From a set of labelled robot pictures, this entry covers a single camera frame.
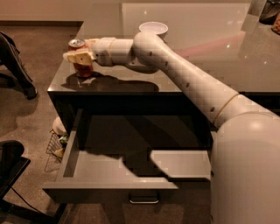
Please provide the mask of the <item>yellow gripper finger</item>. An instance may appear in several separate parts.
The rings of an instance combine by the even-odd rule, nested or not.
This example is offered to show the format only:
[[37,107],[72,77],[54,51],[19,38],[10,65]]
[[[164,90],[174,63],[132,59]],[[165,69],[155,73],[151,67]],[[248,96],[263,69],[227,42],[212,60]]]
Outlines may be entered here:
[[68,51],[63,54],[63,59],[73,64],[91,65],[95,60],[93,53],[87,48]]
[[98,38],[85,39],[85,43],[86,43],[87,48],[93,48],[94,45],[97,43],[97,41],[98,41]]

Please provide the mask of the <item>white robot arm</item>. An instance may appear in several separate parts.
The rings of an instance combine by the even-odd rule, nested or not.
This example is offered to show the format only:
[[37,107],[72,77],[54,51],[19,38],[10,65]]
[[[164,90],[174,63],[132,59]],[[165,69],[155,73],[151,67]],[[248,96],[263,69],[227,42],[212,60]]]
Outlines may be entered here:
[[176,54],[158,35],[91,38],[64,60],[164,72],[217,128],[211,224],[280,224],[280,118]]

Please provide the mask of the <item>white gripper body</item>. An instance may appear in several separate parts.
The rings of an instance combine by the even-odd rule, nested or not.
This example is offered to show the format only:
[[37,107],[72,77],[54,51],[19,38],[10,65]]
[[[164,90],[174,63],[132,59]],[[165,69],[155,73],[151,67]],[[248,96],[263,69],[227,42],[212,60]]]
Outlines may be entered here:
[[92,50],[100,66],[125,66],[134,59],[132,46],[132,39],[100,38],[95,41]]

